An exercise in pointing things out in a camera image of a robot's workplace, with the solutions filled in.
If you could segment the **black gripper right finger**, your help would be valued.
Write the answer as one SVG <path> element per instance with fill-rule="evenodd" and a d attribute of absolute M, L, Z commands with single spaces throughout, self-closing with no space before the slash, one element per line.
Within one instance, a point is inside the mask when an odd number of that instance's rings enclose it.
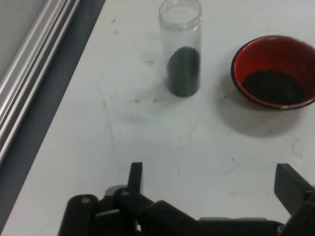
<path fill-rule="evenodd" d="M 289 164 L 277 164 L 274 193 L 290 218 L 281 236 L 313 236 L 315 234 L 315 188 Z"/>

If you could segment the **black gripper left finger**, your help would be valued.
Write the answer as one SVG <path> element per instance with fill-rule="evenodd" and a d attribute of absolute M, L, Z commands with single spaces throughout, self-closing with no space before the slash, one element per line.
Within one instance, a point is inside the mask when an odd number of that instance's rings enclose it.
<path fill-rule="evenodd" d="M 91 194 L 72 197 L 60 236 L 195 236 L 200 223 L 172 205 L 140 194 L 141 162 L 131 164 L 128 182 L 99 200 Z"/>

